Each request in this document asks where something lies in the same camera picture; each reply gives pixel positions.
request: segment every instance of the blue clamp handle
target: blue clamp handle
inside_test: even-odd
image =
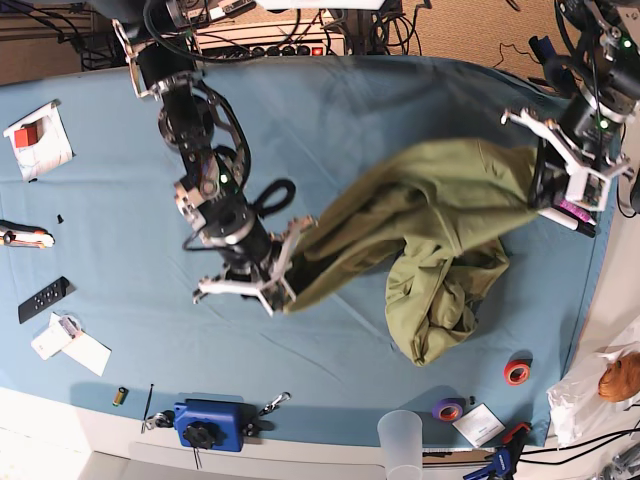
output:
[[[506,448],[500,448],[491,459],[491,463],[480,470],[464,475],[464,480],[480,480],[485,477],[502,477],[511,471],[511,456]]]

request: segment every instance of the blue tablecloth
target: blue tablecloth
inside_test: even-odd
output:
[[[251,145],[247,197],[279,177],[297,185],[293,205],[267,222],[278,231],[292,215],[319,215],[367,168],[416,142],[535,145],[525,129],[500,125],[503,109],[531,105],[545,116],[560,105],[505,74],[429,58],[266,58],[212,68],[207,82],[231,102]],[[71,162],[27,184],[8,139],[0,145],[0,218],[57,240],[48,250],[0,248],[0,385],[131,418],[142,415],[150,383],[152,412],[200,392],[258,405],[286,390],[293,399],[269,417],[276,428],[266,437],[353,445],[377,445],[378,419],[397,408],[421,413],[426,445],[468,445],[429,412],[443,397],[473,395],[507,426],[532,421],[531,441],[542,444],[545,390],[571,358],[611,211],[595,240],[543,218],[506,235],[512,265],[478,331],[418,368],[389,336],[384,265],[291,316],[269,318],[235,296],[192,305],[197,280],[221,262],[180,248],[190,233],[173,201],[183,167],[158,133],[160,105],[137,100],[126,71],[106,71],[4,87],[0,124],[53,99]],[[30,342],[48,315],[18,324],[17,306],[61,275],[77,291],[53,310],[73,313],[113,350],[101,378],[65,355],[36,355]],[[502,370],[522,351],[533,356],[531,378],[509,387]],[[114,408],[121,385],[130,394]]]

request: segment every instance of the red tape roll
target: red tape roll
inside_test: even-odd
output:
[[[504,379],[509,385],[522,385],[529,379],[531,368],[524,360],[513,360],[504,367]]]

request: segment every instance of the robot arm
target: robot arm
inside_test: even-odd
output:
[[[200,280],[194,302],[209,293],[236,293],[256,297],[273,315],[295,299],[285,273],[296,242],[312,219],[293,219],[279,235],[265,230],[261,219],[291,203],[295,186],[279,179],[253,203],[245,198],[251,151],[240,122],[229,102],[205,84],[195,62],[172,51],[188,51],[185,18],[175,0],[150,0],[143,23],[113,23],[127,53],[136,95],[162,101],[160,132],[182,157],[186,173],[174,185],[175,201],[193,229],[183,249],[216,251],[224,260],[220,275]],[[169,43],[170,49],[149,31],[156,36],[172,33],[161,42]],[[226,134],[231,145],[212,146],[216,132]],[[283,200],[269,204],[280,191],[285,192]],[[192,246],[196,239],[201,246]]]
[[[577,46],[563,38],[571,56],[545,65],[553,83],[554,69],[568,67],[583,84],[568,92],[573,99],[559,120],[540,121],[535,112],[506,112],[507,120],[531,129],[540,148],[529,203],[546,208],[566,198],[592,211],[606,205],[612,180],[630,175],[624,155],[610,158],[609,146],[640,100],[640,56],[626,32],[618,7],[640,0],[557,0],[562,16],[582,31]],[[197,302],[208,293],[236,293],[259,299],[267,312],[282,309],[295,293],[285,279],[290,258],[311,217],[293,219],[280,235],[268,233],[261,218],[286,207],[295,194],[289,180],[280,179],[249,203],[243,188],[251,170],[251,152],[240,123],[227,100],[209,88],[194,60],[184,55],[190,23],[177,0],[93,0],[114,18],[114,28],[130,66],[138,97],[163,102],[158,125],[170,148],[180,153],[186,174],[175,183],[176,205],[193,233],[183,244],[188,251],[213,250],[224,259],[223,272],[200,280]],[[212,146],[216,131],[226,132],[232,146]],[[284,200],[267,205],[284,190]],[[202,246],[193,247],[199,238]]]
[[[568,67],[582,80],[558,119],[540,121],[535,112],[505,112],[512,120],[540,137],[529,203],[547,208],[562,199],[589,211],[603,211],[613,180],[631,178],[629,159],[611,158],[611,143],[634,116],[640,100],[638,45],[625,30],[616,5],[628,1],[558,0],[558,24],[570,56],[557,56],[544,66],[549,83],[558,69]],[[577,46],[570,43],[562,16],[582,33]]]

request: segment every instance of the tape roll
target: tape roll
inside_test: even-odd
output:
[[[513,360],[504,367],[504,379],[509,385],[522,385],[529,379],[531,368],[524,360]]]
[[[441,422],[453,422],[462,416],[463,407],[464,400],[461,398],[445,398],[436,403],[431,415]]]

